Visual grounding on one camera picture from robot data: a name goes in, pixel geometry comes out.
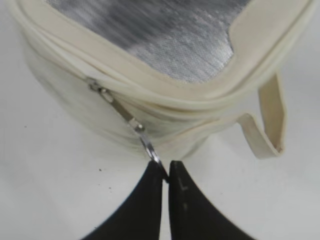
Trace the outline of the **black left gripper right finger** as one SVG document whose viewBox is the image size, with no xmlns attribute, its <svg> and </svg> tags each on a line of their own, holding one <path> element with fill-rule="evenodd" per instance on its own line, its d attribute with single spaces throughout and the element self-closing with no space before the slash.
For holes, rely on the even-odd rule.
<svg viewBox="0 0 320 240">
<path fill-rule="evenodd" d="M 206 198 L 181 161 L 169 166 L 169 220 L 173 240 L 251 240 Z"/>
</svg>

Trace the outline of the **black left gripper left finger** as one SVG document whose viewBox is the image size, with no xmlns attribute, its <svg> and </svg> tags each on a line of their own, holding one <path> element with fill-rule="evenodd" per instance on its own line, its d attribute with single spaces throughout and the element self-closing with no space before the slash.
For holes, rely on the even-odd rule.
<svg viewBox="0 0 320 240">
<path fill-rule="evenodd" d="M 85 240 L 158 240 L 162 217 L 163 169 L 149 161 L 134 190 Z"/>
</svg>

